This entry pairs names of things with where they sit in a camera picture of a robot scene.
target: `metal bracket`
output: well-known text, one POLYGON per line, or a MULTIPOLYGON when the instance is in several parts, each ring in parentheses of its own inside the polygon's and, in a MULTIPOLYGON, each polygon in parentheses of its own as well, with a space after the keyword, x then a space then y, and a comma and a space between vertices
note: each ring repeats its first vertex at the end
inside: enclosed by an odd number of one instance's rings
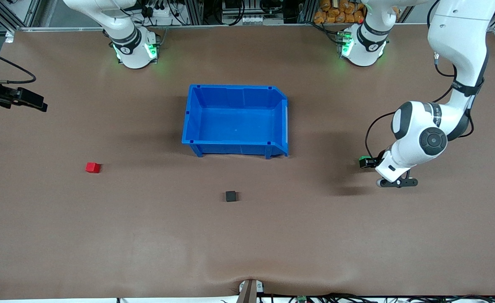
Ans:
POLYGON ((13 43, 13 33, 6 32, 5 37, 5 43, 13 43))
POLYGON ((414 178, 399 178, 393 182, 386 179, 378 179, 377 186, 381 188, 402 188, 417 186, 418 180, 414 178))
POLYGON ((256 303, 257 302, 257 281, 246 280, 244 287, 238 296, 236 303, 256 303))

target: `wire bundle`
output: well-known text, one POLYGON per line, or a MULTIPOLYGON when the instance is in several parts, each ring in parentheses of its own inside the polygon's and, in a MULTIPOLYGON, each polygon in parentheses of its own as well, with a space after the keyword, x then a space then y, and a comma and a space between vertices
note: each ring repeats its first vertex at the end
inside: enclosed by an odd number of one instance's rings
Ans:
POLYGON ((328 39, 330 39, 330 41, 336 43, 336 44, 340 44, 338 41, 334 40, 332 38, 332 35, 337 35, 338 32, 337 31, 330 31, 329 29, 326 29, 326 27, 324 27, 324 24, 321 24, 320 26, 315 24, 314 22, 311 22, 311 21, 302 21, 302 23, 304 24, 310 24, 310 25, 313 25, 313 27, 315 27, 315 29, 318 29, 319 31, 323 32, 326 34, 326 36, 328 37, 328 39))
MULTIPOLYGON (((219 23, 221 25, 226 25, 225 23, 223 23, 222 19, 220 17, 218 17, 218 15, 217 15, 219 12, 223 12, 223 8, 221 7, 221 3, 222 3, 222 0, 214 0, 213 5, 212 5, 212 13, 213 13, 213 16, 216 19, 217 23, 219 23)), ((246 10, 246 4, 245 4, 244 0, 237 0, 236 3, 238 4, 238 16, 236 16, 236 19, 232 23, 227 24, 230 27, 232 25, 236 25, 236 24, 238 24, 238 22, 242 21, 242 18, 244 17, 244 13, 246 10)))

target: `red cube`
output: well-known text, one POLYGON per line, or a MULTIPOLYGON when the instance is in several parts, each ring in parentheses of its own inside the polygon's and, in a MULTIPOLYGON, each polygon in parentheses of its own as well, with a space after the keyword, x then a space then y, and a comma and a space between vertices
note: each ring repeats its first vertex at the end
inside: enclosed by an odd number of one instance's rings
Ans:
POLYGON ((86 163, 85 171, 91 174, 98 174, 100 172, 101 165, 94 162, 86 163))

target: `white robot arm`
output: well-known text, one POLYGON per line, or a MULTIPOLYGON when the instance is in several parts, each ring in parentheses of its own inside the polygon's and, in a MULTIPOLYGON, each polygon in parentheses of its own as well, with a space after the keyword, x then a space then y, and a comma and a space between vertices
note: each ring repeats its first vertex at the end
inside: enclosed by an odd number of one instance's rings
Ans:
POLYGON ((474 98, 483 84, 488 50, 485 35, 495 0, 441 0, 428 40, 435 53, 457 70, 450 101, 438 105, 408 101, 394 113, 391 129, 397 141, 381 153, 376 171, 395 182, 412 167, 438 157, 448 141, 470 123, 474 98))
POLYGON ((361 24, 354 24, 345 31, 351 33, 353 43, 343 48, 341 55, 358 66, 369 66, 382 56, 386 37, 395 25, 397 14, 394 6, 414 6, 428 0, 362 0, 367 15, 361 24))
POLYGON ((130 69, 141 69, 157 60, 156 34, 136 27, 129 16, 117 18, 104 14, 136 4, 136 0, 64 0, 72 10, 82 12, 98 22, 109 38, 119 60, 130 69))

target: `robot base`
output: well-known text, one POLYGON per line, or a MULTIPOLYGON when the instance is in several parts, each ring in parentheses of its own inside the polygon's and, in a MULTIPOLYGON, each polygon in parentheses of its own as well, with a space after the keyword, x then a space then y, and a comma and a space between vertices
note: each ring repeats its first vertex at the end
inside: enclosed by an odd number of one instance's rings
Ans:
POLYGON ((132 54, 123 54, 117 50, 118 63, 130 69, 142 69, 149 63, 157 63, 160 53, 161 37, 145 27, 138 27, 138 30, 142 35, 141 43, 134 48, 132 54))
POLYGON ((341 57, 347 58, 350 63, 354 65, 369 66, 375 63, 377 59, 382 56, 382 52, 384 50, 384 47, 386 46, 386 42, 384 42, 384 44, 382 44, 382 46, 380 46, 374 52, 367 51, 365 49, 365 46, 363 46, 358 41, 357 33, 359 27, 359 24, 354 24, 351 27, 344 29, 345 32, 350 32, 353 44, 349 46, 349 49, 347 51, 344 51, 344 49, 338 45, 338 52, 341 57))

